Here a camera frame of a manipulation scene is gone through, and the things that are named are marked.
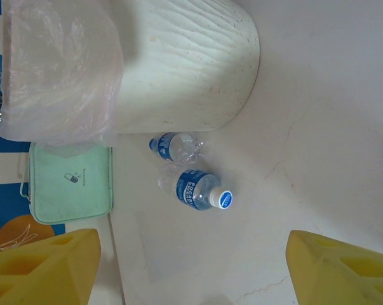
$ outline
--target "floor crack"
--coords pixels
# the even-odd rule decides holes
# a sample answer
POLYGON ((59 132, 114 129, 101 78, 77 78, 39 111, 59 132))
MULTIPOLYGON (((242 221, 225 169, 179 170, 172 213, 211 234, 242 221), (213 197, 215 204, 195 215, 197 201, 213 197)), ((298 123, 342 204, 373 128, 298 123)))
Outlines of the floor crack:
POLYGON ((247 297, 248 295, 256 294, 256 293, 259 293, 259 292, 262 292, 262 291, 266 291, 266 290, 269 289, 270 287, 280 285, 280 284, 282 284, 287 278, 288 278, 288 275, 286 275, 281 281, 279 281, 279 282, 277 282, 277 283, 269 284, 269 285, 266 286, 265 288, 261 288, 261 289, 258 289, 258 290, 254 290, 254 291, 252 291, 252 292, 248 292, 247 294, 244 294, 243 297, 240 297, 239 300, 242 299, 242 298, 244 298, 244 297, 247 297))
POLYGON ((273 169, 271 170, 271 172, 268 173, 268 174, 266 175, 266 177, 265 177, 263 180, 266 180, 267 178, 269 178, 269 177, 272 175, 272 173, 274 173, 274 171, 277 169, 277 167, 278 167, 282 162, 284 162, 284 160, 281 160, 281 161, 277 162, 276 165, 275 165, 275 166, 273 167, 273 169))
POLYGON ((312 107, 312 105, 310 105, 310 106, 308 107, 308 109, 305 111, 305 113, 304 113, 301 117, 299 117, 298 119, 296 119, 296 120, 290 125, 290 127, 289 127, 288 130, 287 130, 287 137, 286 137, 286 140, 285 140, 285 142, 283 143, 283 149, 286 147, 287 141, 288 141, 288 139, 290 138, 290 133, 292 132, 292 129, 293 129, 295 123, 297 123, 298 121, 301 121, 302 119, 304 119, 304 118, 306 117, 307 113, 310 111, 311 107, 312 107))
POLYGON ((294 185, 293 181, 291 180, 291 178, 288 176, 286 170, 285 170, 285 175, 286 175, 287 180, 288 180, 288 181, 290 182, 290 184, 292 185, 292 189, 293 189, 294 196, 297 198, 297 194, 295 193, 295 185, 294 185))

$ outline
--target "bottle cap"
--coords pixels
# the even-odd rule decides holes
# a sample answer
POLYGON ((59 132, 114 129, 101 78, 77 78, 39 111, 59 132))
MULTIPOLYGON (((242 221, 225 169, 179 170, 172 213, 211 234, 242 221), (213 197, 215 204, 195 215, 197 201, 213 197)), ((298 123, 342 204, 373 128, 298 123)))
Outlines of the bottle cap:
POLYGON ((152 139, 150 142, 149 142, 149 148, 151 150, 154 150, 154 148, 157 146, 158 144, 158 141, 156 139, 152 139))
POLYGON ((214 187, 210 193, 210 204, 225 210, 232 203, 232 193, 223 187, 214 187))

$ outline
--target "yellow object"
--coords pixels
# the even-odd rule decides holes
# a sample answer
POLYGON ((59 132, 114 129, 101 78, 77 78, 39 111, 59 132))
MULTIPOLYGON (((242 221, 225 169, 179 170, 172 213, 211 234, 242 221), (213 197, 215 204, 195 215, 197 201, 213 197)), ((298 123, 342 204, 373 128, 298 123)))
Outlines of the yellow object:
POLYGON ((87 304, 100 253, 94 229, 0 252, 0 305, 87 304))
POLYGON ((286 259, 300 305, 383 305, 383 254, 292 231, 286 259))

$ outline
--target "orange circle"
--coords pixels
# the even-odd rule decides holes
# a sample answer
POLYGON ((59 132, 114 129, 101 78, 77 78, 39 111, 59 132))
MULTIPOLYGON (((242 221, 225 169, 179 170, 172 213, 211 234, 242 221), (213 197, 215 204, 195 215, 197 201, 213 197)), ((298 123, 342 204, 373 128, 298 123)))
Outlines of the orange circle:
POLYGON ((22 215, 0 229, 0 247, 5 249, 13 245, 13 248, 52 236, 54 231, 51 226, 38 224, 31 215, 22 215))

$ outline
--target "crushed plastic bottle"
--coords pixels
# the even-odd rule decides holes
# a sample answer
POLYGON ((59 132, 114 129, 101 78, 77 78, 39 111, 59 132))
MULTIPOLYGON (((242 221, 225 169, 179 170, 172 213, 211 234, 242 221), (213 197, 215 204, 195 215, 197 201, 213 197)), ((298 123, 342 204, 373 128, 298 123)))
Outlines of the crushed plastic bottle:
POLYGON ((196 163, 202 145, 194 132, 165 133, 149 142, 149 148, 158 156, 178 164, 196 163))

